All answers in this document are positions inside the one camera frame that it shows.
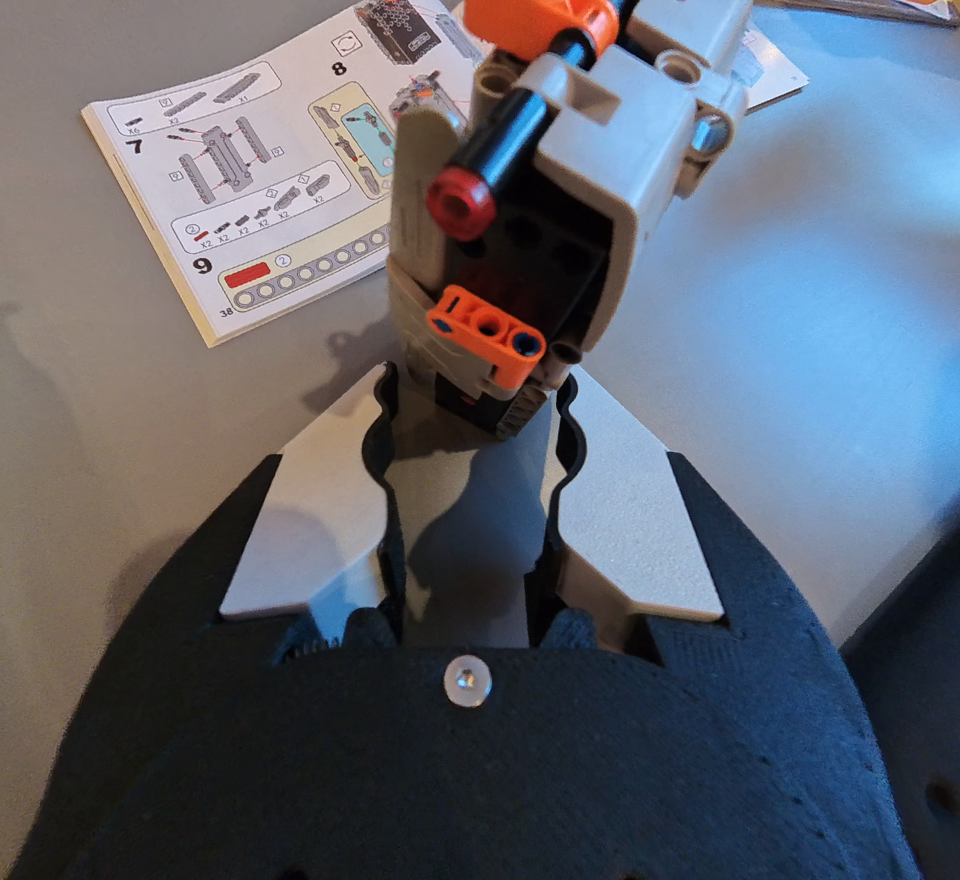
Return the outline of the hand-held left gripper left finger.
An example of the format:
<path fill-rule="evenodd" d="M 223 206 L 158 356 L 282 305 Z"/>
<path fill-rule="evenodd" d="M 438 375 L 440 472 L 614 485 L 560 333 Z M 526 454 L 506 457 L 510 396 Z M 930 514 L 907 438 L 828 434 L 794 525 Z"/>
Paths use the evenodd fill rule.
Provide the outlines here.
<path fill-rule="evenodd" d="M 399 376 L 377 364 L 285 445 L 220 606 L 228 620 L 309 612 L 343 626 L 385 605 L 402 624 L 405 559 L 394 453 Z"/>

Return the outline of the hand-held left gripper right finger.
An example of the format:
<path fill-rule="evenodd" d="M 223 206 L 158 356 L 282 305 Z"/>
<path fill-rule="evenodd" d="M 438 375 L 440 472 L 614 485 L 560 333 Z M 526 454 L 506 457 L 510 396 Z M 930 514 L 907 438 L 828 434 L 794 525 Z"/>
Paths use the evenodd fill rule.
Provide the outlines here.
<path fill-rule="evenodd" d="M 589 613 L 599 645 L 641 647 L 641 617 L 714 622 L 723 606 L 666 447 L 584 370 L 556 394 L 541 487 L 544 548 L 525 576 L 530 645 Z"/>

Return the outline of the open white instruction booklet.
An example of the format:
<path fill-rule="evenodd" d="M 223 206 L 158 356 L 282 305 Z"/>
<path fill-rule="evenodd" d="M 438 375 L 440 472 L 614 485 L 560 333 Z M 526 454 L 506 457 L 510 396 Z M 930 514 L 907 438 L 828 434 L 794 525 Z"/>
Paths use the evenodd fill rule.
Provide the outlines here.
<path fill-rule="evenodd" d="M 81 111 L 208 346 L 384 265 L 397 122 L 467 118 L 489 48 L 462 8 L 363 0 L 239 67 Z"/>

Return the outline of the grey brick robot assembly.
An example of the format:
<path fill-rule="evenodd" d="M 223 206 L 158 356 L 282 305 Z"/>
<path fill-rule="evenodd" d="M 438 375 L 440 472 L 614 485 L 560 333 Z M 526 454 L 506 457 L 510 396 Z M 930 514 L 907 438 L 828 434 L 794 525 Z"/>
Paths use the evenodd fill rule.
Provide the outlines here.
<path fill-rule="evenodd" d="M 732 141 L 753 0 L 464 0 L 468 119 L 398 121 L 387 260 L 407 369 L 506 440 L 598 344 L 635 254 Z"/>

